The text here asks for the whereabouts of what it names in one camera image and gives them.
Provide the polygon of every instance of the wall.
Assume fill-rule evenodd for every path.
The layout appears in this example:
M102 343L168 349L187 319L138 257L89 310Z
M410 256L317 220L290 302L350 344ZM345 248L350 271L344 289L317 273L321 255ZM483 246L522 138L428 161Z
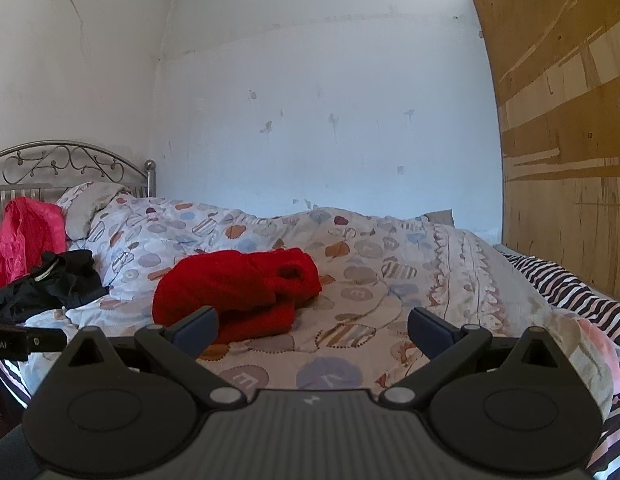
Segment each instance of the wall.
M288 214L454 208L500 241L498 121L471 0L175 0L159 192Z
M0 150L39 139L148 156L171 0L0 0Z
M499 105L504 243L620 299L620 0L474 0Z

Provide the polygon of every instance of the red cloth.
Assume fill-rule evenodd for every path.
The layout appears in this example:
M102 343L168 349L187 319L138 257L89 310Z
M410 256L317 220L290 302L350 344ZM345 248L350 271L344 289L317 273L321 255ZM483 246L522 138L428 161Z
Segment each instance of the red cloth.
M289 332L295 308L321 291L312 258L301 249L188 256L154 293L154 322L170 326L202 306L219 316L215 344Z
M6 206L0 224L0 288L40 265L43 252L65 250L61 208L23 196L15 198Z

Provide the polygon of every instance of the triangular hole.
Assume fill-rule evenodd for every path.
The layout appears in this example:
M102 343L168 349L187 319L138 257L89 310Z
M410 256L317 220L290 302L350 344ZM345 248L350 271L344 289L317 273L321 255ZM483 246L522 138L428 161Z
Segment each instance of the triangular hole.
M528 347L526 354L523 356L523 362L529 365L544 366L547 368L556 368L556 361L548 350L548 347L537 340L532 341Z
M72 357L70 366L93 365L104 361L103 355L101 355L101 352L98 351L98 347L96 346L94 339L85 339L85 341L81 343L80 347L78 347L74 357Z

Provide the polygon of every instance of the striped bedsheet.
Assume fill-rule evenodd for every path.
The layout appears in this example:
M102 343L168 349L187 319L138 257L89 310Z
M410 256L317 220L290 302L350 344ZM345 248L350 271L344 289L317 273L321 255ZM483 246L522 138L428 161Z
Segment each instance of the striped bedsheet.
M554 262L520 254L503 255L549 304L567 308L589 320L620 348L619 302L597 294ZM604 422L599 445L587 471L595 480L620 480L620 395L612 400L612 409Z
M31 397L23 384L18 362L0 360L0 382L21 406L27 407Z

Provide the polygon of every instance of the duvet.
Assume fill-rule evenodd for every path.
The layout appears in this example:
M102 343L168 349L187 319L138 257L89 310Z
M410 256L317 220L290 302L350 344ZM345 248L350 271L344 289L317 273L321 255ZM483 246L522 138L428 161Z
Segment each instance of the duvet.
M65 203L80 194L70 190ZM427 362L408 338L407 316L424 306L450 323L479 323L496 336L530 325L549 330L603 416L612 376L596 346L560 315L502 254L474 234L426 218L377 218L334 208L256 218L240 210L119 193L72 248L93 252L110 293L72 310L45 312L28 326L87 325L132 335L152 322L160 278L191 254L297 247L319 269L322 293L296 312L290 333L209 347L199 363L248 396L258 388L383 389ZM57 354L33 354L20 371L34 393Z

